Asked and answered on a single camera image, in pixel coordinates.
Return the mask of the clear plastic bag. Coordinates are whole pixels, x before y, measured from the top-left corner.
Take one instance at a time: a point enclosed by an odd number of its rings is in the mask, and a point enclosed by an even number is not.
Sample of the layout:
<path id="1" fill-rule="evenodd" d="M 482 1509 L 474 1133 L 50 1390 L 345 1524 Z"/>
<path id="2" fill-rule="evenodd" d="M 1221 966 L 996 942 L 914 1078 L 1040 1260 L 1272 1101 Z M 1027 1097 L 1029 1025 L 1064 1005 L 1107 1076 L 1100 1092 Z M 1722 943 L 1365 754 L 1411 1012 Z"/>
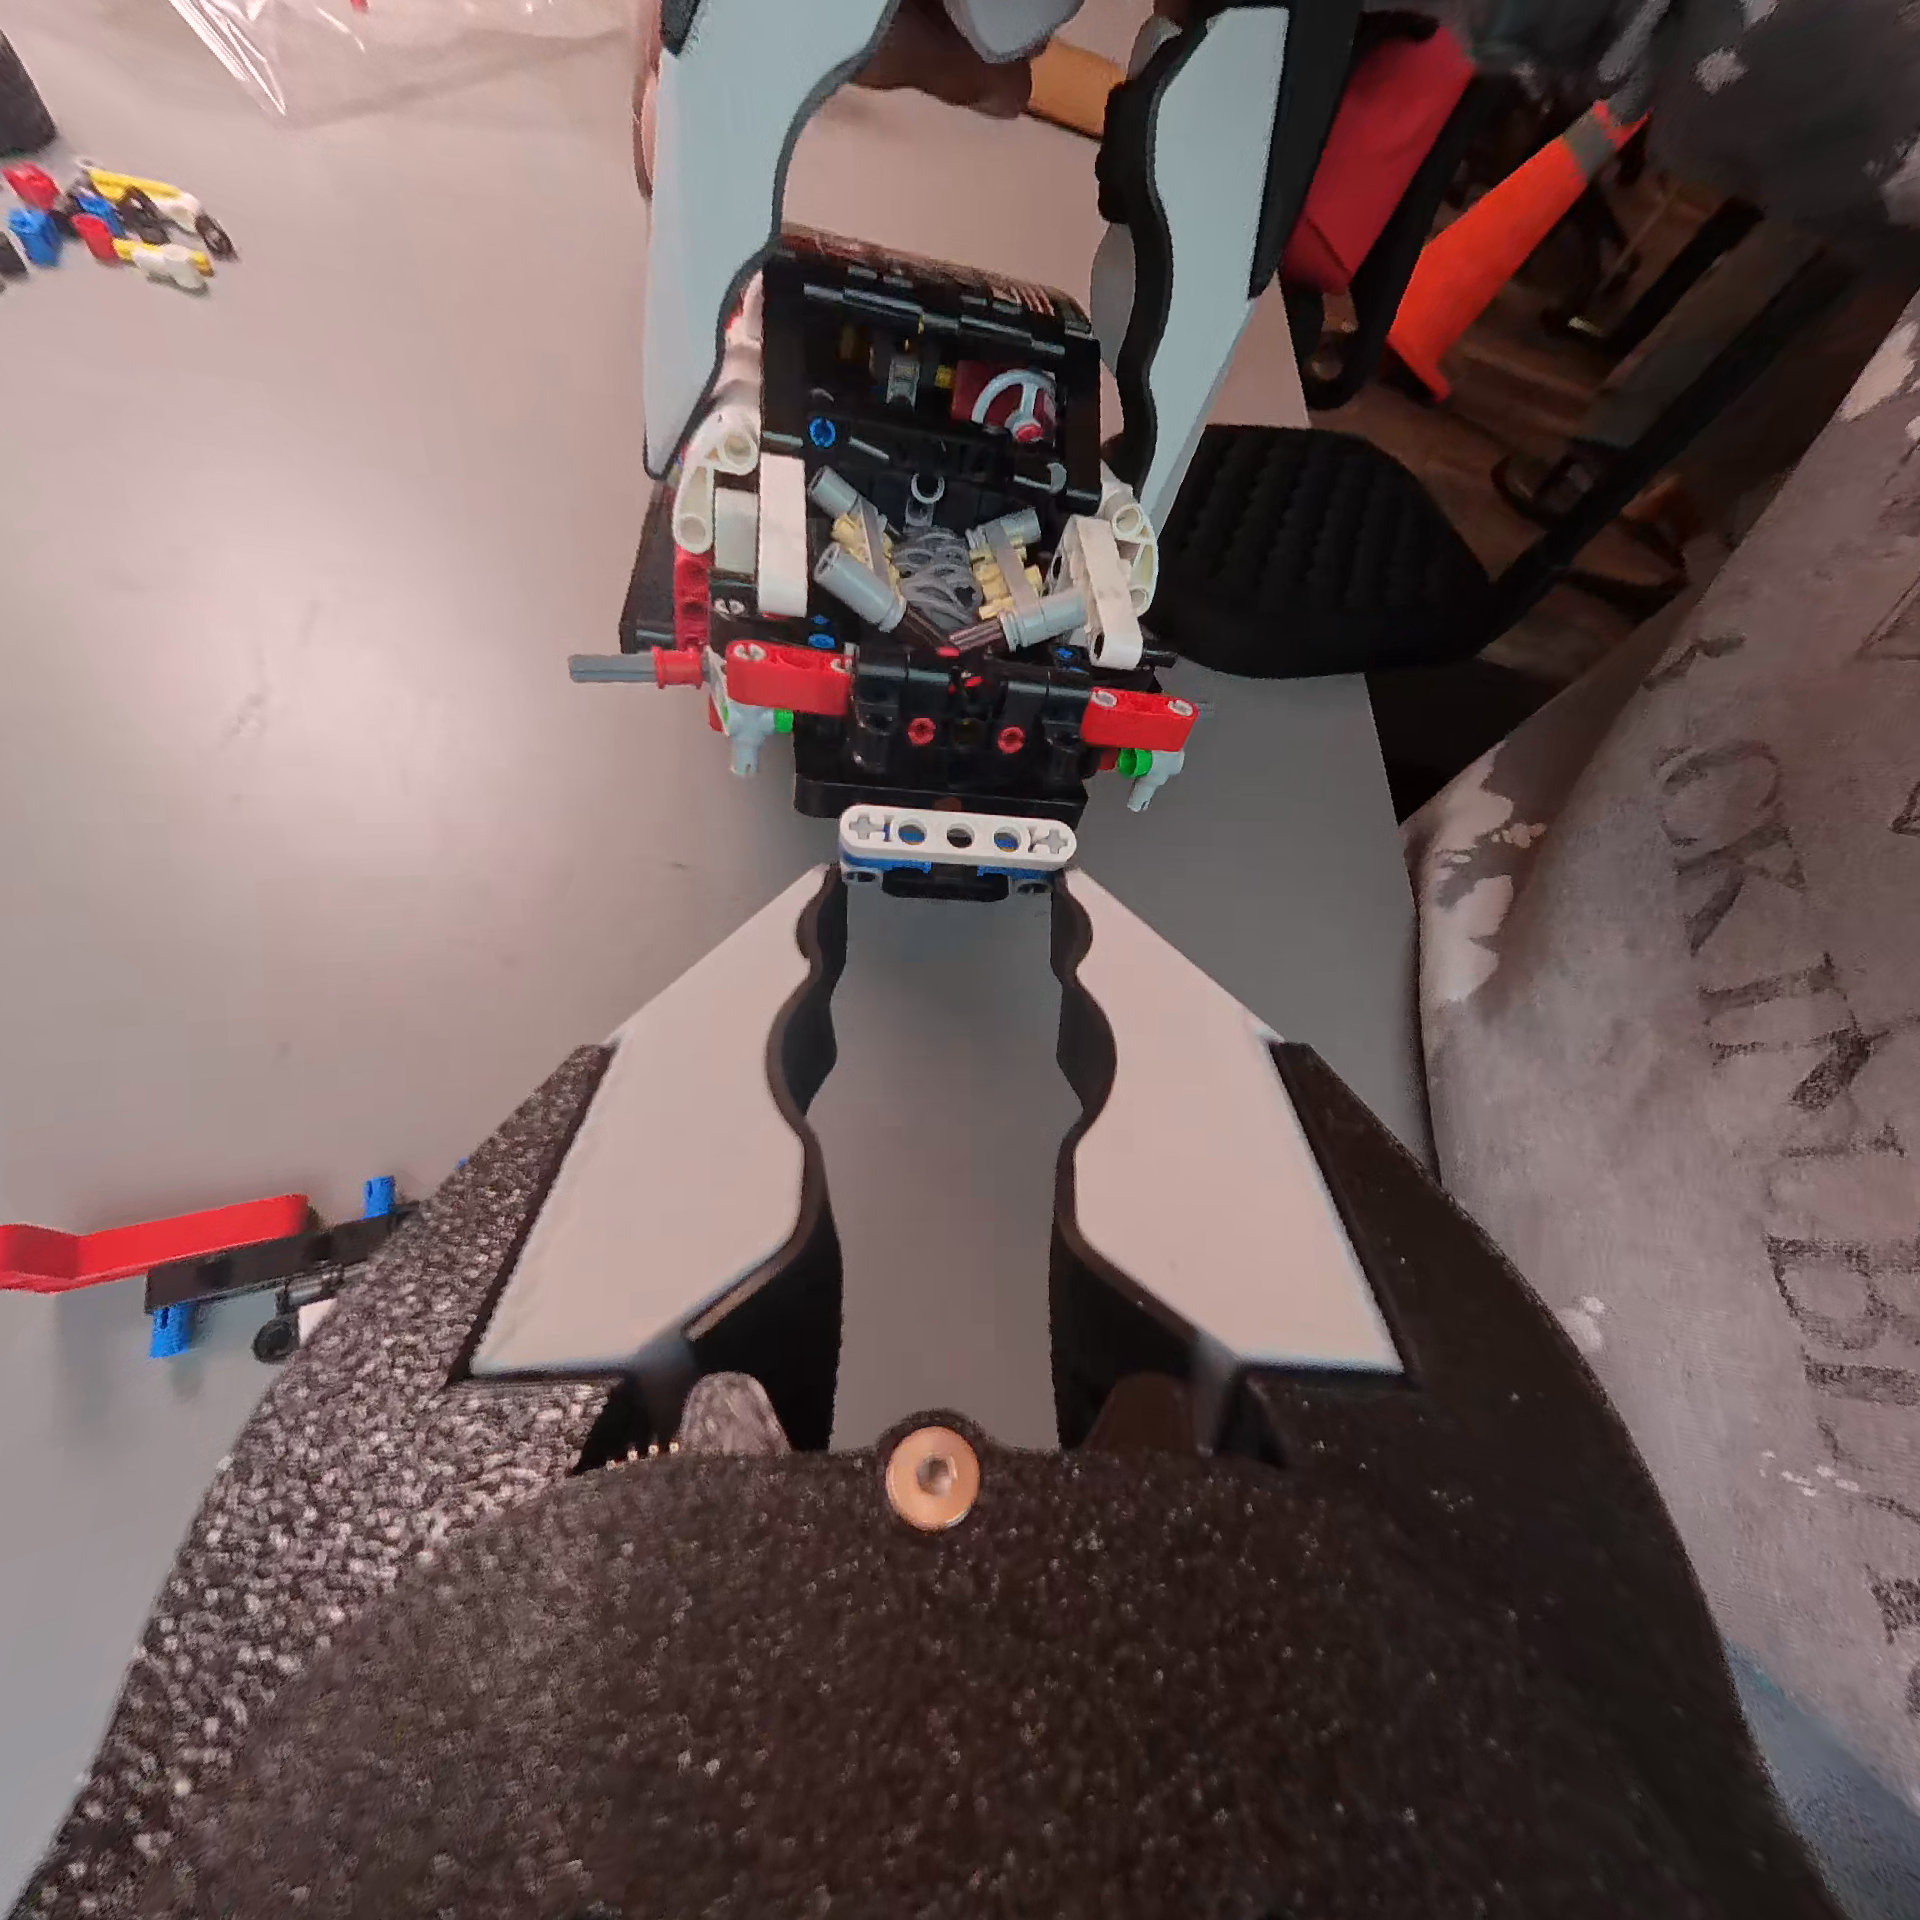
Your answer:
<path id="1" fill-rule="evenodd" d="M 323 126 L 630 40 L 640 2 L 173 2 L 256 108 Z"/>

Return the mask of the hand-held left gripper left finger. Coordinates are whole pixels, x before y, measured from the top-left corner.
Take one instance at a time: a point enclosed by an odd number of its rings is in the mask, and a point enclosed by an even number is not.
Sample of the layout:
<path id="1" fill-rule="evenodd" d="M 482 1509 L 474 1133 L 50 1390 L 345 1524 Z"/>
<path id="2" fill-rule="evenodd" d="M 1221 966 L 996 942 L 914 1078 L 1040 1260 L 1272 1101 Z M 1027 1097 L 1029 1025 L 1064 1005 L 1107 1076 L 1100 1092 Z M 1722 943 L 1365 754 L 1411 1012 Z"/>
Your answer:
<path id="1" fill-rule="evenodd" d="M 835 1065 L 841 878 L 805 870 L 609 1042 L 490 1309 L 474 1380 L 613 1380 L 598 1434 L 665 1441 L 704 1376 L 828 1448 L 841 1247 L 810 1103 Z"/>

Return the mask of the grey desk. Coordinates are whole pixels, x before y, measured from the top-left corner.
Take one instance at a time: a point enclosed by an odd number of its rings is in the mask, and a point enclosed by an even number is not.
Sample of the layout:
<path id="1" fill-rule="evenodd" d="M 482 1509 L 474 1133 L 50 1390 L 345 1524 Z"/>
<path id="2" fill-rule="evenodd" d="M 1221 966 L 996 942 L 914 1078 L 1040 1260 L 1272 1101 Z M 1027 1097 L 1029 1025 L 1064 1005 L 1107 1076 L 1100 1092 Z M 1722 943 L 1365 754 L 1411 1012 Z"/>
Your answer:
<path id="1" fill-rule="evenodd" d="M 85 254 L 5 292 L 5 1223 L 433 1193 L 581 1042 L 833 850 L 609 649 L 640 465 L 625 39 L 337 126 L 168 4 L 5 4 L 77 150 L 203 196 L 193 296 Z M 841 92 L 786 207 L 1086 294 L 1093 142 Z M 1354 678 L 1212 711 L 1088 869 L 1430 1158 L 1412 904 Z M 858 901 L 814 1105 L 849 1253 L 841 1445 L 1050 1437 L 1042 902 Z M 74 1796 L 266 1302 L 148 1359 L 138 1286 L 5 1293 L 5 1909 Z"/>

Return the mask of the person's grey patterned clothing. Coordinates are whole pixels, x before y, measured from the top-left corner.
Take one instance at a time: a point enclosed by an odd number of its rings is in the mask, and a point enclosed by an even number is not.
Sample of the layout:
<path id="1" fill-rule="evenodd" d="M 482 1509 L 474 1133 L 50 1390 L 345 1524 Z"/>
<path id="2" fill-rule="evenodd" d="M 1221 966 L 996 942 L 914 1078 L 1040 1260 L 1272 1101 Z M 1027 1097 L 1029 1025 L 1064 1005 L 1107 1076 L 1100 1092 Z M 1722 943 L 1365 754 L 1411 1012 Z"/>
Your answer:
<path id="1" fill-rule="evenodd" d="M 1406 828 L 1454 1198 L 1584 1351 L 1850 1916 L 1916 1916 L 1916 302 L 1707 588 Z"/>

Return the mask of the orange object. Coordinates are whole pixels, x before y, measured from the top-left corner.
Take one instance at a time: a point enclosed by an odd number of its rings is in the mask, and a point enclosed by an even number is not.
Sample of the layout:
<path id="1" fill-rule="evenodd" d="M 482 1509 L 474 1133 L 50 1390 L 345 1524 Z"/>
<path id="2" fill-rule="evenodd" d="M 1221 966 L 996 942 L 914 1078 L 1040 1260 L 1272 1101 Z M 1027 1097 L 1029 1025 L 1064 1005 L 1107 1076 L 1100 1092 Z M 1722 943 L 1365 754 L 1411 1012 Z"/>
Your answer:
<path id="1" fill-rule="evenodd" d="M 1429 239 L 1386 345 L 1430 399 L 1449 396 L 1445 354 L 1645 121 L 1595 103 Z"/>

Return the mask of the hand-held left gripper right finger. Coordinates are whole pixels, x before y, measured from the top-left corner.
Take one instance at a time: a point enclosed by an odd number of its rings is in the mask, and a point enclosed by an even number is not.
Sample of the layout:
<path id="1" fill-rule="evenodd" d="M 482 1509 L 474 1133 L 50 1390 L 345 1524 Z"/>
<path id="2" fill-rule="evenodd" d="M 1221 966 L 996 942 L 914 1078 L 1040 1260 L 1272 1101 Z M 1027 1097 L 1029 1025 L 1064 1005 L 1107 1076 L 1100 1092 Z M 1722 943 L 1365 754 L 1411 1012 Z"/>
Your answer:
<path id="1" fill-rule="evenodd" d="M 1401 1378 L 1281 1034 L 1082 870 L 1053 896 L 1052 965 L 1082 1103 L 1050 1247 L 1064 1445 L 1131 1376 L 1181 1386 L 1201 1450 L 1229 1445 L 1250 1376 Z"/>

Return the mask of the small white-topped brick block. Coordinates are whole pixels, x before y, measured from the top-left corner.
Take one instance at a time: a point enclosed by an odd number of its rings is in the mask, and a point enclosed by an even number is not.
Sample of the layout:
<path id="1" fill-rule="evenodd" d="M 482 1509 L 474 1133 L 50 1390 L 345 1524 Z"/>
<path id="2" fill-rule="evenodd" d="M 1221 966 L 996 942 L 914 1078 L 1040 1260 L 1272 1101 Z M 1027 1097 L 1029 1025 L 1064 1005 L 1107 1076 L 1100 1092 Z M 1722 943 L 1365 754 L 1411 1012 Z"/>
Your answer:
<path id="1" fill-rule="evenodd" d="M 846 884 L 897 898 L 998 902 L 1042 896 L 1077 856 L 1065 823 L 940 806 L 850 804 L 837 825 Z"/>

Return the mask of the toy brick race car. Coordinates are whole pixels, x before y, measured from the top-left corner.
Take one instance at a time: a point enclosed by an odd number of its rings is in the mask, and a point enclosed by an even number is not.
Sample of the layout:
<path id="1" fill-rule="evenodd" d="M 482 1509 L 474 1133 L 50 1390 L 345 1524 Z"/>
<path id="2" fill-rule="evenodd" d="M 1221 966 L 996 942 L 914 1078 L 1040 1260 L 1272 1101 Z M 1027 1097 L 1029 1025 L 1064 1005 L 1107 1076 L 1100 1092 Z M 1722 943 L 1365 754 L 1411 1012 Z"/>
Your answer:
<path id="1" fill-rule="evenodd" d="M 740 775 L 790 741 L 795 806 L 1075 825 L 1198 725 L 1145 634 L 1160 544 L 1100 454 L 1086 308 L 788 225 L 640 532 L 618 650 L 578 682 L 684 688 Z"/>

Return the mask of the red chair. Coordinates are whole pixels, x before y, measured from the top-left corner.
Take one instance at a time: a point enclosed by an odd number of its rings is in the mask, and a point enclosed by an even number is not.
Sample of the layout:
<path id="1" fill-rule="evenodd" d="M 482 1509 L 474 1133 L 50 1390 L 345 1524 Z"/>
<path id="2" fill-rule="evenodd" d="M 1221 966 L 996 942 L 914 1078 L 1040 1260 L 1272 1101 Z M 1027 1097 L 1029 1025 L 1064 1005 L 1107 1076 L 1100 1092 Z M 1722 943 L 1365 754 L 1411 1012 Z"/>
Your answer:
<path id="1" fill-rule="evenodd" d="M 1472 56 L 1434 16 L 1361 16 L 1329 143 L 1281 261 L 1313 412 L 1342 406 L 1377 372 L 1486 100 Z"/>

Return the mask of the red and blue brick wing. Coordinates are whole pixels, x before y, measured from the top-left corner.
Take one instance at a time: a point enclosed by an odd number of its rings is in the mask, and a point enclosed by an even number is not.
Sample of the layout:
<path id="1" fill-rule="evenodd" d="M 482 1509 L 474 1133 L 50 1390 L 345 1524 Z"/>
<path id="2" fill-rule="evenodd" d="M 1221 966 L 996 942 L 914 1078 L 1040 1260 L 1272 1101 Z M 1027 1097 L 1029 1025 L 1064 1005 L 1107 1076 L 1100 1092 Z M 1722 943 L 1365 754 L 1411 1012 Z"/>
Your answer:
<path id="1" fill-rule="evenodd" d="M 141 1277 L 154 1357 L 186 1352 L 203 1308 L 269 1292 L 274 1309 L 253 1334 L 253 1356 L 281 1362 L 321 1324 L 345 1272 L 417 1212 L 380 1175 L 365 1182 L 362 1216 L 333 1224 L 298 1190 L 89 1234 L 6 1223 L 2 1289 L 58 1296 Z"/>

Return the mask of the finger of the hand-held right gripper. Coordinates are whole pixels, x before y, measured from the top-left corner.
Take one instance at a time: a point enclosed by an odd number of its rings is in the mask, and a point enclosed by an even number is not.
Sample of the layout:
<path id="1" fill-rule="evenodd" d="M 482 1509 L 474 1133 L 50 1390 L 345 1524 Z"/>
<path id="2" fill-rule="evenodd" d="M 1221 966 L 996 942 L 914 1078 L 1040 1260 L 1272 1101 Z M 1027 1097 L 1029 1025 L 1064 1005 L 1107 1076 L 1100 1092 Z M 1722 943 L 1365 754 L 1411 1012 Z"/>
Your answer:
<path id="1" fill-rule="evenodd" d="M 1168 512 L 1337 108 L 1337 7 L 1153 16 L 1094 158 L 1094 336 L 1121 392 L 1108 465 Z"/>
<path id="2" fill-rule="evenodd" d="M 782 230 L 784 170 L 893 2 L 665 2 L 643 302 L 645 469 L 697 423 L 746 278 Z"/>

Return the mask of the black mesh chair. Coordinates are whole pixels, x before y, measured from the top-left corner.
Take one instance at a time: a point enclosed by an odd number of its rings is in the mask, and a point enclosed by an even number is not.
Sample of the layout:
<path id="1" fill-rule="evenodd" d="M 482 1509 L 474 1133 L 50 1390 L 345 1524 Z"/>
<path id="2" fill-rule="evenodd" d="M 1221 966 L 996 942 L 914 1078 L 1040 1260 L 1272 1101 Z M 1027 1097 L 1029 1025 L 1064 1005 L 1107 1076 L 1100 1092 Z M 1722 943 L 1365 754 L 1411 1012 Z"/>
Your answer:
<path id="1" fill-rule="evenodd" d="M 1289 680 L 1474 655 L 1494 583 L 1426 487 L 1368 439 L 1212 423 L 1160 530 L 1156 641 Z"/>

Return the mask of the pile of small loose bricks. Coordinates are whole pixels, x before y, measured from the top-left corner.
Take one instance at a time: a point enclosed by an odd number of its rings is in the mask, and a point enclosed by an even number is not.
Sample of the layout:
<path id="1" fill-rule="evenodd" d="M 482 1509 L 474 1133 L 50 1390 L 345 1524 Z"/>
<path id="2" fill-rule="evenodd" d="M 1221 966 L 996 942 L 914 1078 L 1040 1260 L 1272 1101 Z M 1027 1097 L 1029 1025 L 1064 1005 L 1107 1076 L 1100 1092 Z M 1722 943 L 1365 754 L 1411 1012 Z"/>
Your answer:
<path id="1" fill-rule="evenodd" d="M 97 160 L 64 173 L 25 158 L 5 160 L 2 278 L 25 280 L 69 254 L 148 282 L 201 296 L 238 246 L 209 205 L 186 186 L 128 176 Z"/>

